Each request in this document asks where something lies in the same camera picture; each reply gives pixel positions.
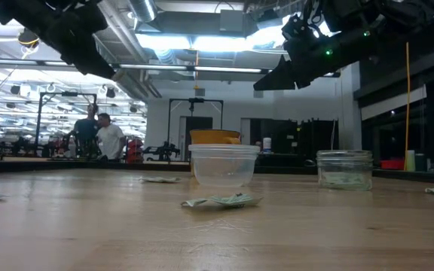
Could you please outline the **red equipment stack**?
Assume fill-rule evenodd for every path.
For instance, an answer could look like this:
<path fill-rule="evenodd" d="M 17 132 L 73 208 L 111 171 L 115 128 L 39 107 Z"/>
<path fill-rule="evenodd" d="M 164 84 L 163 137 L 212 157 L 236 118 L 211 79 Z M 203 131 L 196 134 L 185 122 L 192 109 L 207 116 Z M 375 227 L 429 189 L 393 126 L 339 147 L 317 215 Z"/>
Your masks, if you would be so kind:
<path fill-rule="evenodd" d="M 130 139 L 127 142 L 126 161 L 127 163 L 143 163 L 143 142 L 141 138 Z"/>

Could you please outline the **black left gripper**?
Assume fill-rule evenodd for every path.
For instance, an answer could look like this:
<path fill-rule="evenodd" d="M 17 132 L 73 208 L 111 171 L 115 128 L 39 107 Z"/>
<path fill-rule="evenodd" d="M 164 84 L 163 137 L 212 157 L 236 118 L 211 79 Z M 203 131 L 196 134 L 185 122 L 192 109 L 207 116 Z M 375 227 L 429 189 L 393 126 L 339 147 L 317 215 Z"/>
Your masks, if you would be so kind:
<path fill-rule="evenodd" d="M 45 32 L 46 43 L 61 54 L 61 60 L 74 65 L 82 74 L 112 79 L 115 70 L 96 50 L 93 34 L 108 27 L 97 5 L 71 5 L 57 14 Z"/>

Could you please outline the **person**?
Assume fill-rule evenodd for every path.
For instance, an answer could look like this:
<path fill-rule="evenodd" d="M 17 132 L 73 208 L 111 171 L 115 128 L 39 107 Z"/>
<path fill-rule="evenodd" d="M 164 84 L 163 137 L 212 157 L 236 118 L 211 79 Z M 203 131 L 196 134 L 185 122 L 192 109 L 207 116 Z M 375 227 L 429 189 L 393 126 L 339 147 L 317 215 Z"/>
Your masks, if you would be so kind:
<path fill-rule="evenodd" d="M 95 118 L 98 112 L 96 104 L 87 106 L 87 116 L 77 120 L 73 132 L 78 142 L 81 155 L 90 159 L 95 154 L 96 134 L 98 132 L 98 122 Z"/>
<path fill-rule="evenodd" d="M 106 113 L 98 114 L 99 130 L 96 134 L 101 155 L 99 160 L 118 163 L 122 157 L 122 151 L 126 139 L 122 129 L 113 124 Z"/>

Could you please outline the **yellow bowl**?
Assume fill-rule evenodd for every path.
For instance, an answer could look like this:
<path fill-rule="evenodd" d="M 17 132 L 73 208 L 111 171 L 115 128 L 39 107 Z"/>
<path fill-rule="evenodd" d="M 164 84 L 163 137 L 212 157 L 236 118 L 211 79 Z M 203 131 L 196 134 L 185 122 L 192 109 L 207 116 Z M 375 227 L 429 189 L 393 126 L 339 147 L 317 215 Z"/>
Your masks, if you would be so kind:
<path fill-rule="evenodd" d="M 240 133 L 223 129 L 194 129 L 190 131 L 191 143 L 240 145 Z"/>

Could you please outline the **white cup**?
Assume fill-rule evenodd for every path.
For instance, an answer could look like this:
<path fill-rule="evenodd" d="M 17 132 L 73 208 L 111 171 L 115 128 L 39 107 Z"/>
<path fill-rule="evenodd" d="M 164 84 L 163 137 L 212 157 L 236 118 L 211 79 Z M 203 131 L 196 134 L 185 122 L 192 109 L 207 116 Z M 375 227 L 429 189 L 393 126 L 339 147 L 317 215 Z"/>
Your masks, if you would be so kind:
<path fill-rule="evenodd" d="M 405 170 L 407 172 L 415 172 L 416 171 L 416 160 L 415 160 L 415 151 L 408 150 L 405 158 Z"/>

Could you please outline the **round ceiling lamp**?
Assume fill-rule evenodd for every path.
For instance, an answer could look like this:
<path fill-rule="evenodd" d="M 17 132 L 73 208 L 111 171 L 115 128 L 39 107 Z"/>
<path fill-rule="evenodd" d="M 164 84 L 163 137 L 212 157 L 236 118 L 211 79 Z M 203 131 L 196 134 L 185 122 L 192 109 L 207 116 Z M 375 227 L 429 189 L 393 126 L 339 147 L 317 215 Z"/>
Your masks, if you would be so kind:
<path fill-rule="evenodd" d="M 17 36 L 17 40 L 26 48 L 36 48 L 39 45 L 40 38 L 31 30 L 24 28 Z"/>

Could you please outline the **grey ceiling box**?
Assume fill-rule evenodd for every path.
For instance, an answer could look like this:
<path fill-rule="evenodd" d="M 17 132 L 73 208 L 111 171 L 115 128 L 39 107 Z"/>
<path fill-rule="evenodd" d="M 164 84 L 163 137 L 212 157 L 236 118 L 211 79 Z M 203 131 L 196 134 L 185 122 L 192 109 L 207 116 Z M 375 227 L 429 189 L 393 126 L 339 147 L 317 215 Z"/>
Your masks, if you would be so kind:
<path fill-rule="evenodd" d="M 220 10 L 220 32 L 242 32 L 243 12 L 236 10 Z"/>

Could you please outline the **clear plastic food container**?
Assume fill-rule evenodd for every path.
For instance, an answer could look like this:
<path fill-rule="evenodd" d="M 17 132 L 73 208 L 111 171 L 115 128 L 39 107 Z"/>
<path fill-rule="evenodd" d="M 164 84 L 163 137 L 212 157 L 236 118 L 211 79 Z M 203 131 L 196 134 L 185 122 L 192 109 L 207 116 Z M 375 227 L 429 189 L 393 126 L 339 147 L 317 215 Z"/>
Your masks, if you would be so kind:
<path fill-rule="evenodd" d="M 253 145 L 189 145 L 191 168 L 199 184 L 215 187 L 242 187 L 254 175 L 260 148 Z"/>

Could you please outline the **wide black metal frame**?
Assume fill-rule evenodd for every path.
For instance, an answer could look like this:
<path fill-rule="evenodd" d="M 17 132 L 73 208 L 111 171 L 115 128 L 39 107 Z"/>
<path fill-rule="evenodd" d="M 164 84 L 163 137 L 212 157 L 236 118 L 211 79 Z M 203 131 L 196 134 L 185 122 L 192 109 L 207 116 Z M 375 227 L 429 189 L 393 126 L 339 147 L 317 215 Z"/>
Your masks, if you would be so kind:
<path fill-rule="evenodd" d="M 34 150 L 33 150 L 34 157 L 37 156 L 37 150 L 39 146 L 42 108 L 55 96 L 65 96 L 65 97 L 92 96 L 93 105 L 96 105 L 97 102 L 97 95 L 95 93 L 78 93 L 78 92 L 71 92 L 71 91 L 62 91 L 62 92 L 53 92 L 53 93 L 48 91 L 40 92 L 39 100 L 38 100 L 37 125 L 35 130 L 35 142 L 34 142 Z"/>

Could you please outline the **red bin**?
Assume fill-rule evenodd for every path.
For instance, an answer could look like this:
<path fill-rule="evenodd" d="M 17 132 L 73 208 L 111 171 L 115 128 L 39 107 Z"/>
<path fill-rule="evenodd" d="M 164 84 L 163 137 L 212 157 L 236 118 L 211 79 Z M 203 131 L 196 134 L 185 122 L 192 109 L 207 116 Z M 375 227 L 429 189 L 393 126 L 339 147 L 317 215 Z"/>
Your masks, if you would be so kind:
<path fill-rule="evenodd" d="M 385 170 L 403 170 L 405 168 L 404 159 L 381 160 L 380 168 Z"/>

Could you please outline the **dark background workbench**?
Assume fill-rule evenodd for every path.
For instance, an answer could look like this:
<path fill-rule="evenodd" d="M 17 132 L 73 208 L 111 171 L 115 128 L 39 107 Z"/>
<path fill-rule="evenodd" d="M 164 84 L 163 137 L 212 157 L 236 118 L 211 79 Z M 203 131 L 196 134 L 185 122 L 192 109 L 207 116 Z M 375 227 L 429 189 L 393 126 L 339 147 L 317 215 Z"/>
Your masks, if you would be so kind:
<path fill-rule="evenodd" d="M 103 162 L 77 162 L 69 160 L 29 159 L 0 160 L 0 173 L 4 172 L 30 172 L 43 170 L 63 169 L 122 169 L 140 171 L 190 172 L 189 164 L 169 163 L 103 163 Z"/>

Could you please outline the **black partition panels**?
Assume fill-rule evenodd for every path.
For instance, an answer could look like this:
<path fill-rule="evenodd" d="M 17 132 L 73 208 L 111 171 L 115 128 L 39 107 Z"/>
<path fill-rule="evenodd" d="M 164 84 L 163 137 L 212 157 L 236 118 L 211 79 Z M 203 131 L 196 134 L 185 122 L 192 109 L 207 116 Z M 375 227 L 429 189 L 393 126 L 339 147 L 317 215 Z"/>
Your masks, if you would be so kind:
<path fill-rule="evenodd" d="M 270 138 L 270 150 L 275 154 L 313 156 L 321 150 L 339 149 L 337 120 L 272 120 L 251 119 L 251 144 L 264 143 Z"/>

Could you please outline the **long ceiling light bar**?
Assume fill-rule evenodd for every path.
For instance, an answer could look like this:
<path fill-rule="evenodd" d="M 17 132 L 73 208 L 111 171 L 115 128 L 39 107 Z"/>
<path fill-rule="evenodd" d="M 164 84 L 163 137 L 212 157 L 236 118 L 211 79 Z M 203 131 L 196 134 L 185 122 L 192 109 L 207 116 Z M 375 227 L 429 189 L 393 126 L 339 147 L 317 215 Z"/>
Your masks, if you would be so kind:
<path fill-rule="evenodd" d="M 119 64 L 111 63 L 114 69 L 138 69 L 150 71 L 169 71 L 169 72 L 221 72 L 266 75 L 272 69 L 253 69 L 236 67 L 218 66 L 198 66 L 198 65 L 154 65 L 154 64 Z M 48 61 L 40 59 L 0 59 L 0 69 L 41 69 L 51 71 L 77 71 L 74 65 L 69 65 L 63 61 Z"/>

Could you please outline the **clear glass jar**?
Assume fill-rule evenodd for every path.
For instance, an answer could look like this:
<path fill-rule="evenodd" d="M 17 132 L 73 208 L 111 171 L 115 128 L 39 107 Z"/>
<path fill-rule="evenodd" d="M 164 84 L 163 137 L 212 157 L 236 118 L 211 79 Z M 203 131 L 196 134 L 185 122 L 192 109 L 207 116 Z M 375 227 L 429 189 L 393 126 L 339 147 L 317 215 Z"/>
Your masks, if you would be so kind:
<path fill-rule="evenodd" d="M 318 182 L 319 182 L 319 177 L 324 172 L 363 173 L 363 174 L 370 175 L 371 182 L 372 182 L 373 161 L 374 160 L 373 160 L 372 152 L 370 151 L 360 151 L 360 150 L 318 151 L 316 153 Z"/>

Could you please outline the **dark green cup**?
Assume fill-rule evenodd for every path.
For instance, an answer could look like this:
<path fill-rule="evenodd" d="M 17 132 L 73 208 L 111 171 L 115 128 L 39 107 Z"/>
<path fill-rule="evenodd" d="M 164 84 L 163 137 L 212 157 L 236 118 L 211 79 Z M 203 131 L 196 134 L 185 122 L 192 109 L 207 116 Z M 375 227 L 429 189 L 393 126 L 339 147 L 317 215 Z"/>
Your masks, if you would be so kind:
<path fill-rule="evenodd" d="M 415 170 L 417 172 L 427 172 L 428 162 L 425 154 L 416 153 L 415 154 Z"/>

